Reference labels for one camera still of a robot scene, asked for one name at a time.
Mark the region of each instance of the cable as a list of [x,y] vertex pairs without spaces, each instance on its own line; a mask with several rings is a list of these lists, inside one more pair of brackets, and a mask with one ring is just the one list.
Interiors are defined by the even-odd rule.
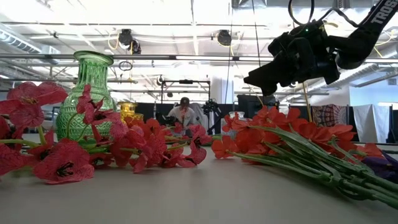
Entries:
[[[296,18],[293,15],[293,0],[289,0],[289,4],[287,6],[287,9],[289,11],[289,16],[290,18],[292,18],[292,20],[297,23],[298,25],[304,25],[303,23],[299,22],[298,20],[296,20]],[[308,18],[308,22],[311,22],[312,16],[313,16],[313,12],[315,10],[315,0],[311,0],[311,11],[310,11],[310,17]]]
[[325,15],[323,15],[320,20],[323,20],[324,18],[326,18],[327,15],[329,15],[329,13],[331,13],[332,11],[337,12],[337,14],[341,17],[343,17],[349,24],[351,24],[353,27],[358,28],[359,25],[357,23],[355,23],[354,21],[352,21],[351,19],[348,18],[348,16],[346,14],[344,14],[340,9],[337,8],[330,8],[329,10],[327,10],[327,12],[325,13]]
[[116,50],[119,47],[119,35],[120,33],[118,33],[118,37],[116,38],[116,46],[112,47],[110,40],[108,39],[108,46],[110,49],[112,50]]
[[[232,36],[233,19],[234,19],[234,10],[232,9],[232,12],[231,12],[231,36]],[[229,66],[231,65],[231,52],[232,52],[232,44],[229,45],[229,53],[228,53],[228,71],[227,71],[227,76],[226,76],[226,89],[225,89],[225,100],[224,100],[225,104],[226,104],[226,96],[228,95]],[[222,93],[223,93],[223,91],[221,89],[221,101],[223,101],[223,94]]]
[[312,115],[311,115],[310,104],[308,103],[307,91],[305,90],[305,82],[303,82],[302,84],[303,84],[303,91],[304,91],[305,104],[307,105],[308,120],[309,120],[310,122],[312,122]]
[[260,46],[259,46],[259,36],[257,34],[257,22],[256,22],[256,12],[254,11],[254,0],[251,0],[252,7],[253,7],[253,17],[254,17],[254,28],[256,30],[256,42],[257,42],[257,54],[259,57],[259,67],[261,67],[261,62],[260,62]]

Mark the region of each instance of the white shirt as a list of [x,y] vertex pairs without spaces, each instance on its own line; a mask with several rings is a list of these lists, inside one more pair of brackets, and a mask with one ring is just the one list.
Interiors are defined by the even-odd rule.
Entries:
[[195,124],[196,123],[196,116],[195,112],[191,108],[187,108],[187,112],[185,112],[184,119],[182,119],[182,110],[180,106],[176,106],[172,110],[170,110],[168,116],[174,116],[176,117],[182,124],[183,127],[186,128],[188,125]]

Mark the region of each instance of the spotlight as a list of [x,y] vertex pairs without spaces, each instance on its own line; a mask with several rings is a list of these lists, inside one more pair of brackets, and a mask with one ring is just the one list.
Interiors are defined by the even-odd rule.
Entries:
[[132,44],[132,51],[134,54],[141,54],[141,46],[139,42],[132,38],[131,29],[122,29],[119,34],[119,46],[122,49],[130,50]]
[[229,47],[232,42],[232,37],[229,34],[228,30],[220,30],[217,35],[217,41],[220,45],[224,47]]

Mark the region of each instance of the purple fabric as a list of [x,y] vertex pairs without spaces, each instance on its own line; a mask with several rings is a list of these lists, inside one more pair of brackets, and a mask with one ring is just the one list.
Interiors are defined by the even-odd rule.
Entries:
[[382,153],[386,159],[366,157],[362,162],[369,166],[378,177],[398,184],[398,161],[388,154]]

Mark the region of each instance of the white curtain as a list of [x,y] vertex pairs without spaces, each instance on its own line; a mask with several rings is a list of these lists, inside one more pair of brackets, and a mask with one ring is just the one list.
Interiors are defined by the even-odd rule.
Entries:
[[390,110],[388,106],[353,106],[359,141],[386,143],[389,132]]

